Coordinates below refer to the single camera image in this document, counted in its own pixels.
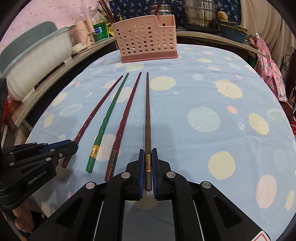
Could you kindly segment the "person's left hand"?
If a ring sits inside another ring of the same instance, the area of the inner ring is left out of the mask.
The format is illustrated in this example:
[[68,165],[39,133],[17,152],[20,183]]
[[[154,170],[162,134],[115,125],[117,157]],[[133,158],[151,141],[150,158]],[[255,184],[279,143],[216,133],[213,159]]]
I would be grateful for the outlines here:
[[23,232],[31,232],[34,228],[31,211],[29,210],[28,202],[23,202],[19,207],[13,210],[16,219],[14,221],[18,230]]

